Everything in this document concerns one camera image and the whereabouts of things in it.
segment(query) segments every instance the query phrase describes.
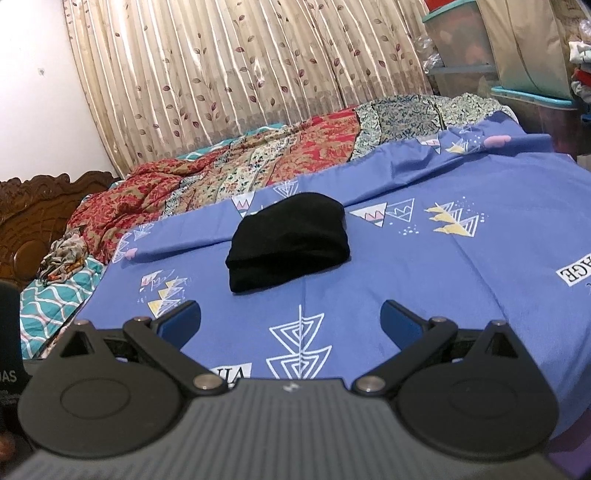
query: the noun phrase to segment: curtain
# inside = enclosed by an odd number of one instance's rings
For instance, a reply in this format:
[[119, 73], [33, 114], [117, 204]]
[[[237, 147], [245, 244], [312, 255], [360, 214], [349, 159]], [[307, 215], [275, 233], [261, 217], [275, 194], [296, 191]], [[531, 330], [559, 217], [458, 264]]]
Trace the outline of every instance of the curtain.
[[126, 175], [263, 125], [429, 93], [412, 44], [422, 5], [64, 0], [64, 11], [93, 119]]

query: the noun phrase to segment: blue bedsheet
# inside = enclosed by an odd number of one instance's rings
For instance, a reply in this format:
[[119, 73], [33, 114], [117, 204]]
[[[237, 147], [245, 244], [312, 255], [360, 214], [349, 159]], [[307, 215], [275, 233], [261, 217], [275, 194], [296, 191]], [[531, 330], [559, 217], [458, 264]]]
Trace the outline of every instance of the blue bedsheet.
[[[224, 261], [238, 223], [298, 192], [343, 203], [351, 260], [232, 294]], [[120, 327], [195, 299], [202, 324], [183, 352], [228, 381], [347, 384], [398, 352], [379, 324], [386, 299], [464, 328], [508, 319], [557, 394], [559, 434], [591, 403], [590, 197], [591, 174], [498, 112], [136, 228], [79, 316]]]

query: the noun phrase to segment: folded black fabric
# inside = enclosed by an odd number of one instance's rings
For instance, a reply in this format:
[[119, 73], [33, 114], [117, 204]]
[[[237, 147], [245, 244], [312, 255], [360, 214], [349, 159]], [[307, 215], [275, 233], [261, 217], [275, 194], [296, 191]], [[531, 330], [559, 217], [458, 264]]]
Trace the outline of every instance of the folded black fabric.
[[230, 290], [267, 288], [349, 259], [343, 206], [320, 193], [299, 193], [246, 216], [226, 259]]

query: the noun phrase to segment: storage container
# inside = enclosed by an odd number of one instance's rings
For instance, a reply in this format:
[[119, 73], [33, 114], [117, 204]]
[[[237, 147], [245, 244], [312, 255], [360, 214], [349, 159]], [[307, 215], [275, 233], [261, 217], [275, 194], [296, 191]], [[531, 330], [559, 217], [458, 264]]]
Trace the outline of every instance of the storage container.
[[475, 93], [488, 98], [492, 87], [500, 85], [494, 65], [443, 67], [431, 69], [429, 75], [435, 78], [439, 93], [451, 98], [464, 93]]
[[511, 108], [529, 134], [552, 136], [554, 149], [573, 158], [591, 152], [589, 130], [581, 122], [581, 109], [572, 100], [542, 97], [494, 87], [491, 96]]
[[494, 65], [491, 43], [476, 0], [456, 0], [423, 17], [446, 67]]

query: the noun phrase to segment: teal wave pattern fabric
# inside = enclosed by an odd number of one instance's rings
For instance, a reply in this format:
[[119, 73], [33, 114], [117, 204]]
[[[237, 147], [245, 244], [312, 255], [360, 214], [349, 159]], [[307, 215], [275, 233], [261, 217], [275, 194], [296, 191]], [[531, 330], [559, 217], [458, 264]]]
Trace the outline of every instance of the teal wave pattern fabric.
[[85, 266], [64, 283], [44, 287], [39, 279], [21, 293], [21, 350], [25, 359], [33, 358], [47, 339], [92, 294], [105, 266], [88, 257]]

